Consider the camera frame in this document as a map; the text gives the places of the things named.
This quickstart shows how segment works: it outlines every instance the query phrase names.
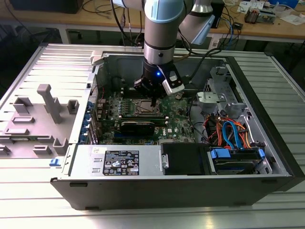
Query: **motherboard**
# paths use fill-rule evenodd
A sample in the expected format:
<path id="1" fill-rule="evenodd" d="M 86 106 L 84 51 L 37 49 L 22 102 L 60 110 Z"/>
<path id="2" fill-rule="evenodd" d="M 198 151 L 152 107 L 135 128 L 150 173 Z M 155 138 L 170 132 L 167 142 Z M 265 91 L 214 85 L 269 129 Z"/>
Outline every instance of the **motherboard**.
<path id="1" fill-rule="evenodd" d="M 126 98 L 112 93 L 98 102 L 101 145 L 159 145 L 194 142 L 188 121 L 189 98 L 183 93 L 159 99 L 155 107 L 147 98 Z"/>

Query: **metal table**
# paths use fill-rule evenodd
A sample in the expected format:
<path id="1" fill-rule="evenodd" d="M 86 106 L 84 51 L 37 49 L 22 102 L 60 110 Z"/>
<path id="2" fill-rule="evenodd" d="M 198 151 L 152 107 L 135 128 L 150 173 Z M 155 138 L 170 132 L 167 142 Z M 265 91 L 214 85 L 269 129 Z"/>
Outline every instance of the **metal table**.
<path id="1" fill-rule="evenodd" d="M 36 96 L 41 82 L 66 103 L 80 99 L 93 50 L 114 46 L 49 44 L 39 47 L 0 101 L 0 131 L 11 118 L 17 95 Z M 127 52 L 141 51 L 125 48 Z M 235 57 L 286 144 L 305 172 L 305 93 L 272 56 L 221 52 Z M 0 225 L 31 228 L 292 228 L 305 227 L 305 182 L 268 195 L 249 207 L 77 211 L 49 184 L 59 169 L 49 159 L 0 159 Z"/>

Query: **table leg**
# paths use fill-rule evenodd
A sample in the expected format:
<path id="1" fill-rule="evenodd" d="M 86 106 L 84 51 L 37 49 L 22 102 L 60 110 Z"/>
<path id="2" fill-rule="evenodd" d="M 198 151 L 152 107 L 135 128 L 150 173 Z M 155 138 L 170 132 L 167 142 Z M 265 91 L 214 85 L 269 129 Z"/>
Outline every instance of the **table leg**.
<path id="1" fill-rule="evenodd" d="M 212 34 L 212 38 L 211 38 L 211 42 L 209 45 L 209 50 L 210 49 L 214 49 L 217 48 L 219 40 L 223 37 L 222 33 L 213 33 Z"/>
<path id="2" fill-rule="evenodd" d="M 96 38 L 97 38 L 97 42 L 98 43 L 101 43 L 102 41 L 101 41 L 101 31 L 96 31 Z"/>
<path id="3" fill-rule="evenodd" d="M 69 32 L 65 28 L 58 28 L 59 33 L 61 34 L 61 41 L 63 44 L 71 44 Z"/>

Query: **desk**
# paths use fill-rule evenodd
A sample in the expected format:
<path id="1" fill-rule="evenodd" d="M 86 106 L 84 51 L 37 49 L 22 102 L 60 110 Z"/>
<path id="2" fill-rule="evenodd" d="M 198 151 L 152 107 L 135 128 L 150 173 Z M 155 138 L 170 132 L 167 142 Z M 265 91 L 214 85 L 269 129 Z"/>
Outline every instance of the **desk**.
<path id="1" fill-rule="evenodd" d="M 108 0 L 100 0 L 100 4 L 109 4 Z M 95 30 L 95 31 L 119 31 L 117 24 L 112 17 L 107 19 L 95 13 L 89 13 L 82 9 L 77 14 L 64 14 L 55 12 L 37 12 L 37 11 L 19 11 L 14 10 L 10 6 L 14 15 L 24 23 L 25 26 L 31 27 L 48 27 L 56 28 L 60 31 L 63 43 L 70 43 L 67 30 Z M 236 17 L 235 21 L 244 24 L 240 39 L 258 40 L 270 42 L 293 42 L 302 43 L 305 39 L 305 23 L 302 25 L 292 25 L 279 18 L 275 20 L 273 25 L 270 24 L 248 24 L 244 22 L 244 14 L 237 13 L 237 6 L 228 7 L 231 16 Z M 93 3 L 89 3 L 86 9 L 94 11 Z M 110 6 L 101 8 L 103 10 L 111 9 Z M 305 6 L 298 5 L 297 10 L 304 10 Z M 116 10 L 118 17 L 122 14 L 122 8 Z M 137 10 L 130 9 L 131 26 L 133 32 L 140 31 L 140 15 Z M 20 25 L 8 12 L 5 7 L 4 0 L 0 0 L 0 23 L 7 25 Z M 228 33 L 228 28 L 223 20 L 217 29 L 211 29 L 208 37 L 212 37 L 210 47 L 214 48 L 218 45 L 219 39 Z"/>

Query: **warning label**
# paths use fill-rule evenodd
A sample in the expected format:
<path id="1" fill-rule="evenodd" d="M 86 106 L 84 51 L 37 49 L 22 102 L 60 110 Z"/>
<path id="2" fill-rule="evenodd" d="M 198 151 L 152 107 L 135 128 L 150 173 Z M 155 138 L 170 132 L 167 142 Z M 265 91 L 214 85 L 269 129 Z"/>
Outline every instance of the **warning label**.
<path id="1" fill-rule="evenodd" d="M 103 174 L 105 176 L 138 175 L 139 151 L 106 151 Z"/>

